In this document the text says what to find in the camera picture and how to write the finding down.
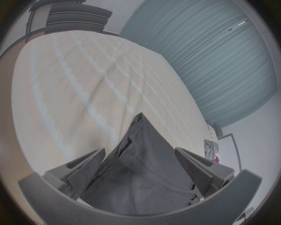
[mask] beige bed sheet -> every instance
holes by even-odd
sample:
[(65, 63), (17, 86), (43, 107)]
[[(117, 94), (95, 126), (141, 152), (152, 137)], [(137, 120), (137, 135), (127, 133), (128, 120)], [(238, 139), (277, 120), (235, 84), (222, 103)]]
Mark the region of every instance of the beige bed sheet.
[(15, 64), (17, 138), (39, 174), (94, 149), (108, 155), (143, 112), (173, 146), (204, 156), (208, 126), (158, 53), (116, 36), (67, 31), (27, 43)]

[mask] bed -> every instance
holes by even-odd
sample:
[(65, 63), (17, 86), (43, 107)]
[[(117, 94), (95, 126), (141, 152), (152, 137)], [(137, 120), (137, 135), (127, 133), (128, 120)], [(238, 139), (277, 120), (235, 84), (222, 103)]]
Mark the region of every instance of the bed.
[(94, 149), (108, 155), (140, 112), (173, 148), (205, 155), (209, 128), (160, 54), (117, 36), (66, 31), (35, 38), (17, 58), (15, 130), (41, 175)]

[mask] wooden floor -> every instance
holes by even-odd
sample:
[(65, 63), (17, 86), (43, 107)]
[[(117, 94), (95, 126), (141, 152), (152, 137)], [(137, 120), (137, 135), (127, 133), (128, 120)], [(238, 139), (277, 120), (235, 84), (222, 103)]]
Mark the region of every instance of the wooden floor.
[[(38, 33), (30, 40), (43, 35)], [(11, 108), (11, 88), (14, 65), (24, 47), (24, 40), (12, 47), (0, 59), (0, 179), (17, 206), (24, 211), (35, 224), (43, 224), (42, 220), (24, 198), (18, 181), (33, 171), (27, 163), (19, 146), (13, 124)]]

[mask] folded garment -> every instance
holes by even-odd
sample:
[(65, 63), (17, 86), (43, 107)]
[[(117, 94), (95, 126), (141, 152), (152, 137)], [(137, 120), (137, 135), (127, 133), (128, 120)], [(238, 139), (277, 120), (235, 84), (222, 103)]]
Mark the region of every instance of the folded garment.
[(204, 140), (205, 158), (213, 160), (215, 154), (219, 151), (219, 144), (214, 141)]
[(173, 147), (140, 113), (81, 199), (123, 215), (167, 213), (199, 202)]

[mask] teal curtain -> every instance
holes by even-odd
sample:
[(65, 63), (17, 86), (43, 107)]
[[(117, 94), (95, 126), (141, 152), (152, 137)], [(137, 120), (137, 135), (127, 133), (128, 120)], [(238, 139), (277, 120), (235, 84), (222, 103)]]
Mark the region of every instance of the teal curtain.
[(278, 90), (261, 35), (231, 0), (146, 0), (120, 37), (163, 55), (211, 124), (250, 115)]

